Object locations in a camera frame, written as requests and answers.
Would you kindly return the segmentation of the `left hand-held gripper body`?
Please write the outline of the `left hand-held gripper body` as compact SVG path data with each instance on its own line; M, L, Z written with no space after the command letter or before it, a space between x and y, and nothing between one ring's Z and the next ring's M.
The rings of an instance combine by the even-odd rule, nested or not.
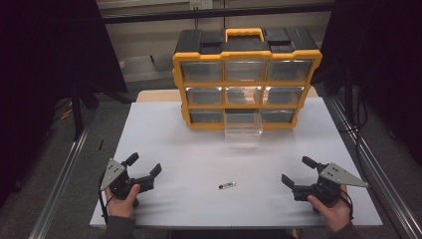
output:
M101 191L109 188L116 198L125 200L135 184L140 185L140 193L154 188L155 177L148 173L140 178L130 178L127 168L128 166L123 166L121 162L112 158L105 168L105 176L100 186Z

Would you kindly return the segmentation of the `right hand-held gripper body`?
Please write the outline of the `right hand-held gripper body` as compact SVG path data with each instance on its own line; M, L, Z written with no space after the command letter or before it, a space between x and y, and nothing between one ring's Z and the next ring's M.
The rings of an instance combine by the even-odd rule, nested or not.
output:
M352 185L367 188L369 184L335 163L322 164L318 178L312 185L296 185L291 189L296 201L307 201L313 195L325 205L335 203L340 197L340 186Z

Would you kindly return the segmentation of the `clear plastic drawer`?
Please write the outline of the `clear plastic drawer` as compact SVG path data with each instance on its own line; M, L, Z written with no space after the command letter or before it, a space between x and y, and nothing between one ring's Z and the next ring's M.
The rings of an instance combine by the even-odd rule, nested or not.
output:
M228 113L224 121L225 141L231 144L255 144L261 139L263 123L260 113Z

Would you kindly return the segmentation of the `person's left hand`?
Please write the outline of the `person's left hand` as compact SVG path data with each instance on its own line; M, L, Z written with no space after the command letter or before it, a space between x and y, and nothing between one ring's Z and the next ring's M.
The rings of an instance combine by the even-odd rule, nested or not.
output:
M107 199L107 208L108 214L110 216L116 217L123 217L123 218L131 218L133 215L133 202L136 199L136 196L139 192L140 185L135 184L127 198L125 200L120 200L114 197L113 193L110 191L109 188L105 190L105 196Z

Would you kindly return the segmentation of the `person's right hand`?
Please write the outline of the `person's right hand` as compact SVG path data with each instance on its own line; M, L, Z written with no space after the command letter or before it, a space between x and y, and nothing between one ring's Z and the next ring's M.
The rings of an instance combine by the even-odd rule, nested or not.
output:
M313 195L308 196L308 202L322 216L328 233L336 233L350 222L350 207L347 204L347 188L340 186L341 198L331 207L325 206Z

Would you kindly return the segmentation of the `wooden table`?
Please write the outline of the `wooden table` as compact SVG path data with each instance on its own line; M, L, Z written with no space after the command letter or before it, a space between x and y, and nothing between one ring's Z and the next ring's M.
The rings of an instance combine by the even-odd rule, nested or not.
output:
M138 93L137 103L145 102L180 102L181 97L178 90L145 90Z

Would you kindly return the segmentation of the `black metal stand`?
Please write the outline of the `black metal stand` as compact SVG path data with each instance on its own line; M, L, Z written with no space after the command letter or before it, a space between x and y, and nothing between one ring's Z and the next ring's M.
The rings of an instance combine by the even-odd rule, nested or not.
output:
M124 97L97 83L84 80L72 80L71 101L75 123L74 141L77 141L82 136L85 129L81 103L84 103L89 110L95 110L100 105L95 93L106 95L122 104L131 104L135 102L134 98Z

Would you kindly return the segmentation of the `black curtain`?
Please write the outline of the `black curtain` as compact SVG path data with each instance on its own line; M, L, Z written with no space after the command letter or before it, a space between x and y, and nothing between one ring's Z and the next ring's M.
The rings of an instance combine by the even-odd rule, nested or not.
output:
M422 166L422 0L334 0L313 82L351 77Z
M0 207L28 172L56 103L125 93L97 0L0 0Z

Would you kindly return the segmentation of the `yellow black drawer organizer cabinet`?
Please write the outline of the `yellow black drawer organizer cabinet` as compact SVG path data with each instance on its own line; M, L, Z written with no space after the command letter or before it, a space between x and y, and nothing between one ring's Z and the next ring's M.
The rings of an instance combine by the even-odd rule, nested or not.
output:
M182 117L195 129L293 128L321 59L304 27L184 30L172 57Z

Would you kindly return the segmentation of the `black horizontal bar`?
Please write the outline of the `black horizontal bar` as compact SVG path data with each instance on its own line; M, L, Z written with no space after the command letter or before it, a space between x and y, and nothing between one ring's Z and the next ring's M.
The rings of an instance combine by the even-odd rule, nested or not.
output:
M334 3L316 3L286 6L225 8L213 10L186 10L164 13L108 15L101 18L104 24L122 24L138 22L155 22L186 19L205 19L219 17L239 17L253 15L293 14L308 12L326 12L334 8Z

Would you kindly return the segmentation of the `aluminium floor rail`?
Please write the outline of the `aluminium floor rail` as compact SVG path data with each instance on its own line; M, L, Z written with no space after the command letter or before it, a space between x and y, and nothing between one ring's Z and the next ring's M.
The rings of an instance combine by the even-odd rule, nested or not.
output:
M361 135L360 130L357 127L353 127L346 117L345 106L338 97L329 99L329 101L339 118L338 129L344 131L354 143L356 157L360 163L363 163L361 169L367 168L369 170L408 238L422 239L422 227L381 167L381 164Z
M81 150L85 144L89 129L84 129L77 139L73 142L70 152L65 160L61 172L55 182L55 185L43 207L28 239L45 239L51 223L59 207L63 193L69 182L71 173L79 158Z

